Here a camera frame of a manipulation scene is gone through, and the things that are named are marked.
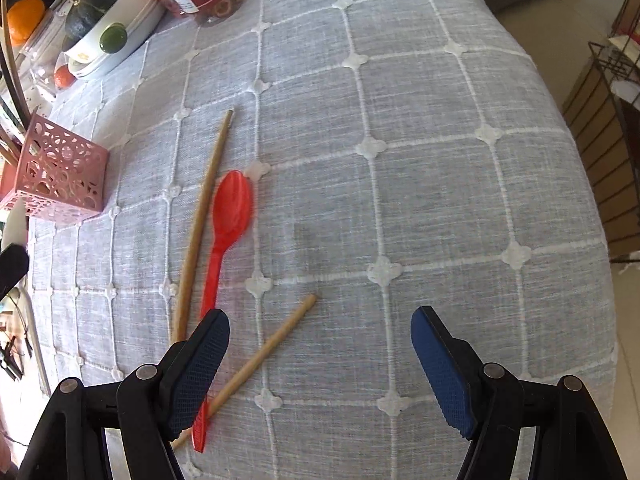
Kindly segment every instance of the gray tablecloth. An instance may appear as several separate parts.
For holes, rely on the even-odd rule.
[[[103,214],[34,222],[53,384],[119,380],[166,351],[228,108],[220,173],[248,169],[255,215],[223,264],[232,335],[212,392],[305,294],[322,300],[218,413],[206,453],[180,452],[187,475],[453,478],[466,443],[410,342],[423,304],[521,378],[580,375],[607,414],[614,314],[589,184],[482,0],[245,0],[215,27],[165,20],[104,80],[62,94],[52,119],[111,154]]]

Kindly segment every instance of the pink plastic basket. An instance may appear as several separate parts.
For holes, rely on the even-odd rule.
[[[18,198],[27,216],[72,224],[102,211],[102,188],[109,152],[56,123],[34,114],[18,167],[4,165],[0,209]]]

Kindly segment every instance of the red plastic spoon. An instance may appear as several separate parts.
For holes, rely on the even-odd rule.
[[[246,231],[254,208],[251,183],[240,171],[229,171],[213,199],[212,216],[215,240],[209,257],[207,281],[200,305],[200,319],[216,306],[220,267],[226,250]],[[193,449],[202,453],[207,437],[207,398],[202,401],[193,421]]]

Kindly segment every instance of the chopstick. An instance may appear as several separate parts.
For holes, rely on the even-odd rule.
[[[225,402],[229,400],[236,391],[239,390],[246,380],[260,367],[265,359],[273,352],[273,350],[289,335],[296,327],[305,314],[316,304],[318,297],[315,294],[309,294],[300,303],[300,306],[287,317],[285,322],[276,332],[267,339],[267,342],[249,359],[242,368],[222,387],[219,393],[209,401],[209,411],[207,418],[211,418]],[[184,430],[178,438],[176,438],[171,446],[176,449],[181,446],[190,436],[191,428]]]
[[[4,141],[6,146],[9,148],[9,151],[15,157],[15,160],[18,161],[20,159],[20,150],[18,149],[18,146],[15,145],[12,138],[7,135],[7,132],[2,126],[0,126],[0,140]]]
[[[15,110],[22,122],[22,126],[27,129],[29,127],[29,107],[22,92],[20,77],[15,66],[14,50],[11,45],[11,37],[9,35],[9,20],[6,16],[6,0],[0,0],[0,13],[2,15],[2,38],[0,44],[2,46],[2,56],[0,56],[0,68],[4,75],[9,95],[14,102]]]
[[[2,146],[0,146],[0,156],[2,156],[4,161],[10,166],[13,166],[14,168],[18,167],[18,161],[14,157],[14,154],[9,150],[4,149]]]
[[[200,198],[198,199],[198,208],[193,216],[193,224],[191,225],[191,236],[189,247],[182,263],[182,272],[180,273],[180,287],[176,301],[174,313],[174,326],[172,330],[172,343],[183,341],[186,339],[187,323],[189,320],[189,309],[191,306],[191,289],[193,288],[193,280],[195,278],[196,267],[198,266],[198,254],[200,253],[200,243],[202,242],[202,231],[207,219],[209,211],[209,202],[216,183],[216,174],[220,166],[220,159],[225,149],[226,137],[229,133],[229,125],[231,124],[231,116],[233,110],[228,110],[225,119],[220,126],[218,141],[216,147],[211,154],[207,173],[202,181],[200,188]]]
[[[12,112],[11,108],[9,108],[9,105],[1,97],[0,97],[0,104],[2,105],[2,110],[4,110],[4,113],[7,114],[7,116],[9,117],[10,121],[14,124],[14,126],[18,128],[18,131],[23,135],[26,134],[27,130],[24,129],[24,126],[22,126],[22,123],[18,120],[18,118]]]
[[[33,316],[33,302],[31,301],[31,296],[24,288],[24,279],[22,279],[16,286],[18,287],[18,290],[20,290],[21,296],[24,297],[27,323],[29,324],[29,334],[31,334],[31,343],[33,344],[33,355],[36,358],[36,364],[38,365],[40,380],[42,380],[42,384],[44,385],[45,393],[50,397],[51,387],[49,386],[49,379],[47,379],[47,369],[44,367],[44,359],[42,358],[42,349],[40,347],[40,340],[38,339],[36,320]]]

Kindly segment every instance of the metal screw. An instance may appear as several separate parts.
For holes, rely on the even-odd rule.
[[[504,368],[496,363],[485,364],[482,371],[487,377],[491,377],[492,379],[500,379],[504,377]]]
[[[65,379],[60,383],[60,391],[64,394],[70,394],[78,387],[78,381],[75,379]]]
[[[564,387],[572,392],[579,392],[582,389],[582,381],[572,375],[567,375],[562,382]]]
[[[152,377],[155,377],[158,373],[158,369],[153,365],[142,365],[136,370],[136,377],[146,381]]]

